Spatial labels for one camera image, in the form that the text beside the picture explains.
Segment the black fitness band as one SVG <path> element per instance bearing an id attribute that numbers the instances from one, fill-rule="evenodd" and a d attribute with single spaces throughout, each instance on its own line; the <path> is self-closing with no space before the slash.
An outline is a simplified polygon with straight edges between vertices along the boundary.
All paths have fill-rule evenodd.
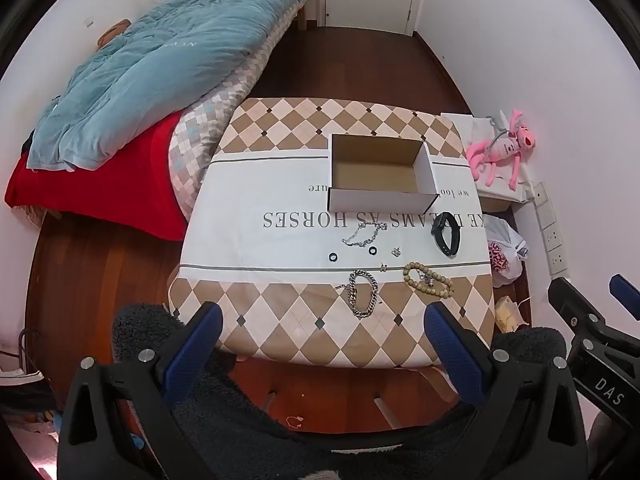
<path id="1" fill-rule="evenodd" d="M 451 212 L 444 211 L 435 217 L 431 234 L 437 247 L 445 256 L 457 255 L 461 240 L 461 226 Z"/>

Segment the white plastic bag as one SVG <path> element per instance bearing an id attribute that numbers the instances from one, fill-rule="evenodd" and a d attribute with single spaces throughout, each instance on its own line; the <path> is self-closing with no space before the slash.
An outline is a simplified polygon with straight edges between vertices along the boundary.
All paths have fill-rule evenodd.
<path id="1" fill-rule="evenodd" d="M 492 284 L 495 288 L 510 285 L 523 272 L 528 257 L 526 240 L 506 220 L 484 215 Z"/>

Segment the pink panther plush toy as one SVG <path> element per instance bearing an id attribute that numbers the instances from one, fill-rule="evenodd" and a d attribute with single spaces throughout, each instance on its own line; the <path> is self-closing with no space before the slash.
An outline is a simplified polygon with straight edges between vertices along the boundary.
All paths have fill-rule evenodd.
<path id="1" fill-rule="evenodd" d="M 494 182 L 499 162 L 512 162 L 512 172 L 508 185 L 511 191 L 518 186 L 521 161 L 536 146 L 536 138 L 523 122 L 524 114 L 514 108 L 509 120 L 509 127 L 502 129 L 491 140 L 471 144 L 465 150 L 473 179 L 480 178 L 480 168 L 489 166 L 485 184 Z"/>

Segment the checkered printed tablecloth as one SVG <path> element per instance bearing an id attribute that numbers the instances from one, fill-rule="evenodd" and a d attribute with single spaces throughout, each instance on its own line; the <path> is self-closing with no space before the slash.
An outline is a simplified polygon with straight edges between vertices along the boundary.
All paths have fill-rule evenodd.
<path id="1" fill-rule="evenodd" d="M 328 211 L 334 134 L 425 142 L 438 199 L 425 214 Z M 431 234 L 444 211 L 461 226 L 454 257 Z M 402 273 L 409 262 L 449 278 L 446 307 L 491 341 L 494 289 L 484 218 L 452 122 L 359 101 L 251 98 L 233 113 L 207 169 L 169 307 L 187 321 L 204 302 L 218 304 L 221 349 L 241 356 L 320 366 L 429 366 L 437 359 L 423 324 L 431 297 Z"/>

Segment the red blanket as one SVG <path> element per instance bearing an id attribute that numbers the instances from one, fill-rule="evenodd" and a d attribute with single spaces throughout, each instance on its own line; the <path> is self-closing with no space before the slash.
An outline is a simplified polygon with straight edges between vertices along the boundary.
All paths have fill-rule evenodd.
<path id="1" fill-rule="evenodd" d="M 4 201 L 10 207 L 82 214 L 181 242 L 186 218 L 168 164 L 169 142 L 180 116 L 172 113 L 146 129 L 97 170 L 30 170 L 23 154 L 6 186 Z"/>

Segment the white cardboard box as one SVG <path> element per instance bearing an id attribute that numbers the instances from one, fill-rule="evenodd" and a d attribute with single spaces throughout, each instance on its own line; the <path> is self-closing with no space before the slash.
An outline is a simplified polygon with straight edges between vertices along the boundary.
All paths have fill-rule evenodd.
<path id="1" fill-rule="evenodd" d="M 439 196 L 427 144 L 389 136 L 329 140 L 328 211 L 425 214 Z"/>

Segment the teal blue duvet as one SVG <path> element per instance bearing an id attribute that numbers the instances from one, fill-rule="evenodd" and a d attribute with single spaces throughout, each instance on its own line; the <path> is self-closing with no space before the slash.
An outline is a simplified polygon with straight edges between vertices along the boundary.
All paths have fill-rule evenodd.
<path id="1" fill-rule="evenodd" d="M 226 79 L 297 1 L 160 0 L 76 68 L 42 112 L 27 168 L 100 168 Z"/>

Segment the brown pillow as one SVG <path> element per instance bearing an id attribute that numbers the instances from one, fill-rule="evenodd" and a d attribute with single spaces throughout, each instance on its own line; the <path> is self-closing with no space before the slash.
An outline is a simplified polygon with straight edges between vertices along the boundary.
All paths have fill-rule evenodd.
<path id="1" fill-rule="evenodd" d="M 111 42 L 116 36 L 122 34 L 123 32 L 126 32 L 126 29 L 130 25 L 131 25 L 131 22 L 128 20 L 128 18 L 125 18 L 124 20 L 121 20 L 121 21 L 117 22 L 116 24 L 112 25 L 109 29 L 107 29 L 106 32 L 104 32 L 100 36 L 100 38 L 96 42 L 96 47 L 98 49 L 102 49 L 109 42 Z"/>

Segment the white wall socket strip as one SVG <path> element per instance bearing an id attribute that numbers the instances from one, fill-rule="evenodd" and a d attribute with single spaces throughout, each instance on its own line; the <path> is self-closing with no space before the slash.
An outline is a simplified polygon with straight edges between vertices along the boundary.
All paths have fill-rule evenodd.
<path id="1" fill-rule="evenodd" d="M 539 182 L 533 187 L 533 198 L 536 217 L 544 253 L 546 254 L 548 269 L 552 278 L 570 279 L 570 267 L 563 245 L 560 225 L 556 221 L 552 201 L 550 200 L 546 187 Z"/>

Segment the wooden bed frame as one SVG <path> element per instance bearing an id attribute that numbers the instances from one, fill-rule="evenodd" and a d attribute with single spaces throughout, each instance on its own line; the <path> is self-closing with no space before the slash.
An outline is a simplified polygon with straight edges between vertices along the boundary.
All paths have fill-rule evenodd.
<path id="1" fill-rule="evenodd" d="M 306 32 L 318 26 L 318 2 L 317 0 L 306 0 L 296 15 L 296 26 L 300 32 Z"/>

